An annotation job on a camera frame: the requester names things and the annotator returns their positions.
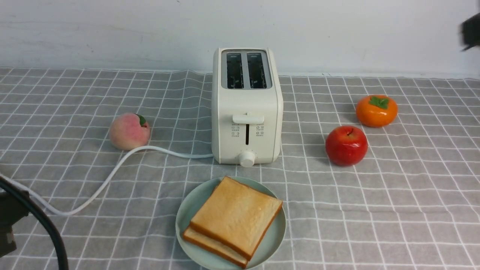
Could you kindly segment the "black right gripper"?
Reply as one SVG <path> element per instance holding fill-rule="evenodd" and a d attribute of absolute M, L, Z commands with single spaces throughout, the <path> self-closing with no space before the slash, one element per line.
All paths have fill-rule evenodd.
<path fill-rule="evenodd" d="M 477 13 L 461 23 L 461 36 L 464 48 L 467 51 L 470 48 L 480 46 L 480 14 Z"/>

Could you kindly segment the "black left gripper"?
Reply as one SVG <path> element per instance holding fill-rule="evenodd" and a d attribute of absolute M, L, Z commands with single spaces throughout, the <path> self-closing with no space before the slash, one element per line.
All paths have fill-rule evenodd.
<path fill-rule="evenodd" d="M 29 215 L 29 210 L 7 192 L 0 193 L 0 257 L 17 249 L 13 225 Z"/>

